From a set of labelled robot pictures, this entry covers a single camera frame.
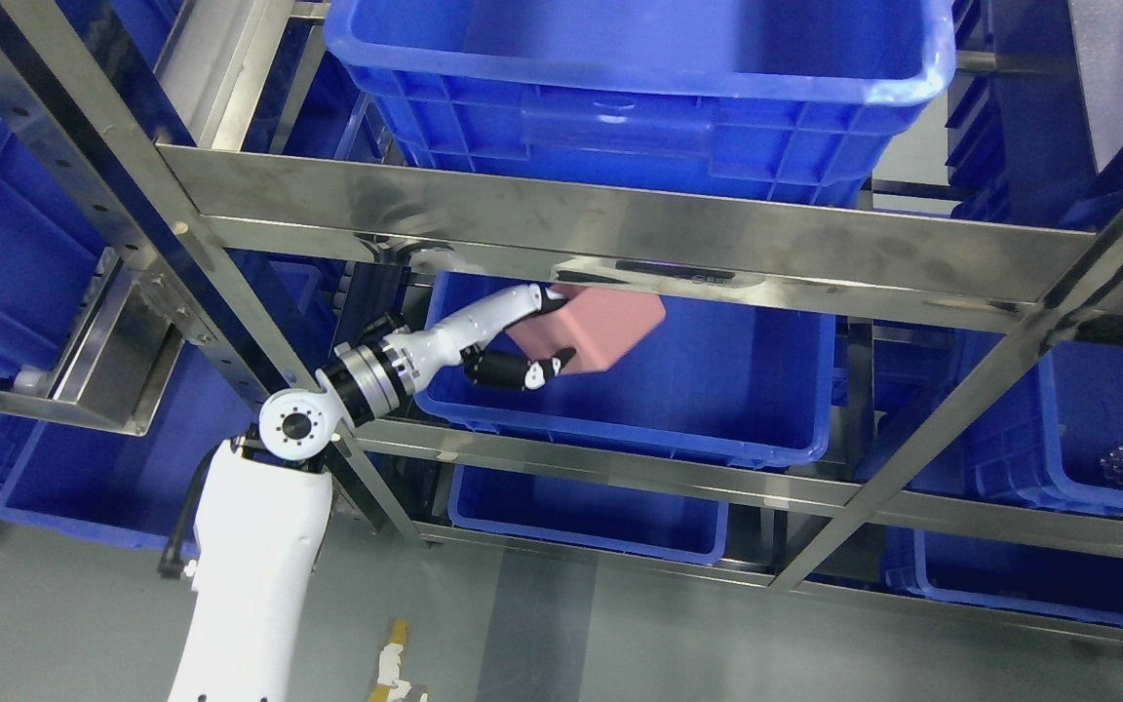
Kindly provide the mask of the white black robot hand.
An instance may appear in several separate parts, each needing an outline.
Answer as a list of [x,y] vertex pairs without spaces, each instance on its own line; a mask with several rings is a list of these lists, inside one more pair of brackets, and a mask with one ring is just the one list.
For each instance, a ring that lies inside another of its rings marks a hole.
[[490,350],[491,341],[515,323],[553,314],[567,298],[538,283],[509,286],[464,306],[422,331],[389,332],[378,343],[386,359],[400,364],[410,394],[429,388],[440,371],[459,366],[474,385],[535,391],[575,359],[574,347],[544,357]]

